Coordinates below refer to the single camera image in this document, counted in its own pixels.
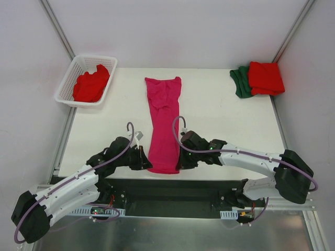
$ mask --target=metal frame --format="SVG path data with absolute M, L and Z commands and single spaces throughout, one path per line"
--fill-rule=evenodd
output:
M 42 5 L 42 8 L 45 10 L 46 15 L 48 16 L 51 24 L 53 25 L 59 39 L 61 40 L 64 49 L 66 50 L 69 58 L 72 60 L 75 57 L 75 54 L 71 48 L 70 43 L 68 42 L 66 35 L 64 34 L 63 29 L 61 28 L 61 25 L 59 24 L 59 21 L 57 20 L 52 7 L 50 6 L 50 3 L 48 0 L 39 0 L 39 2 Z M 294 21 L 291 29 L 289 30 L 287 36 L 285 37 L 283 43 L 281 44 L 278 52 L 276 53 L 273 62 L 278 62 L 286 49 L 288 48 L 290 42 L 292 41 L 294 35 L 298 31 L 299 27 L 307 17 L 308 13 L 314 6 L 314 3 L 316 0 L 307 0 L 305 5 L 303 6 L 301 12 L 299 13 L 298 17 Z M 285 139 L 285 135 L 283 132 L 282 124 L 280 122 L 280 118 L 276 109 L 276 104 L 273 98 L 271 98 L 273 109 L 276 115 L 278 127 L 282 136 L 283 144 L 285 148 L 287 148 L 287 142 Z M 74 120 L 74 116 L 76 113 L 76 108 L 71 108 L 69 111 L 68 118 L 66 120 L 66 123 L 64 125 L 63 133 L 60 138 L 60 143 L 57 149 L 57 153 L 55 155 L 54 161 L 53 161 L 53 171 L 51 172 L 49 182 L 51 181 L 51 178 L 54 177 L 54 175 L 58 174 L 58 169 L 62 161 L 62 157 L 66 148 L 66 143 L 69 138 L 69 134 L 71 131 L 71 126 Z M 39 189 L 45 189 L 48 185 L 40 185 Z M 312 242 L 312 246 L 314 250 L 329 250 L 328 244 L 325 240 L 324 233 L 321 229 L 320 222 L 317 216 L 317 212 L 315 211 L 314 202 L 312 199 L 309 199 L 309 201 L 306 202 L 304 205 L 296 205 L 292 204 L 284 199 L 281 198 L 275 198 L 270 200 L 269 204 L 270 210 L 302 210 L 307 226 L 307 230 Z M 24 251 L 31 251 L 33 247 L 33 244 L 25 244 L 22 246 L 21 250 Z

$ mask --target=white basket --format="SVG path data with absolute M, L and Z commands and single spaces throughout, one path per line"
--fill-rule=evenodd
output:
M 72 96 L 73 86 L 77 83 L 77 78 L 80 75 L 83 75 L 85 72 L 90 74 L 96 72 L 96 66 L 102 64 L 106 67 L 110 73 L 107 85 L 104 89 L 104 93 L 101 99 L 98 102 L 78 102 L 74 101 Z M 57 102 L 67 104 L 72 107 L 83 107 L 83 108 L 93 108 L 102 104 L 106 97 L 111 79 L 117 65 L 117 59 L 111 56 L 96 56 L 96 55 L 79 55 L 76 56 L 72 63 L 69 66 L 68 71 L 66 72 L 61 84 L 58 87 L 58 90 L 54 96 Z

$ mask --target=white wall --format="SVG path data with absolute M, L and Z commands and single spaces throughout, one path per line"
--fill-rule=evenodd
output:
M 53 94 L 70 64 L 37 0 L 1 1 L 0 250 L 16 250 L 18 196 L 47 181 L 68 107 Z
M 314 195 L 335 247 L 335 1 L 317 1 L 280 60 L 286 92 L 275 102 L 290 148 L 315 172 Z
M 119 67 L 230 69 L 271 61 L 306 0 L 50 0 L 76 54 Z

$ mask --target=table surface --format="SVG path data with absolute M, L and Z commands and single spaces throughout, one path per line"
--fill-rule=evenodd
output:
M 115 71 L 105 102 L 100 109 L 78 108 L 66 145 L 59 176 L 77 171 L 92 155 L 108 147 L 118 136 L 127 137 L 131 121 L 144 137 L 140 143 L 148 156 L 152 123 L 145 77 L 182 79 L 180 115 L 187 128 L 208 141 L 220 139 L 240 147 L 269 153 L 282 153 L 284 146 L 271 99 L 267 95 L 240 99 L 229 70 L 212 69 L 135 69 Z M 199 163 L 179 174 L 161 175 L 147 170 L 133 171 L 118 167 L 111 178 L 176 180 L 241 180 L 264 176 L 232 166 Z
M 66 227 L 79 217 L 65 216 L 51 229 Z M 104 224 L 83 220 L 45 235 L 33 251 L 313 250 L 301 211 L 266 210 L 251 227 L 229 229 L 236 224 L 232 220 L 151 217 L 120 217 Z

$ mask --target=folded cloth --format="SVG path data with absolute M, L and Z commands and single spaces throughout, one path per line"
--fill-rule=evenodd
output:
M 240 98 L 250 98 L 253 96 L 248 81 L 248 70 L 248 66 L 240 66 L 238 70 L 230 71 L 230 76 L 236 85 L 235 94 Z
M 251 62 L 248 77 L 252 95 L 275 96 L 285 91 L 277 63 Z
M 77 78 L 77 83 L 73 87 L 74 101 L 98 102 L 101 99 L 109 79 L 109 72 L 102 64 L 97 65 L 96 69 L 93 74 L 85 72 Z
M 181 93 L 182 80 L 145 78 L 148 102 L 153 126 L 148 159 L 153 168 L 148 171 L 158 174 L 178 174 L 176 169 L 179 159 L 179 144 L 172 133 L 172 122 L 179 116 L 178 98 Z M 178 135 L 179 123 L 175 125 Z

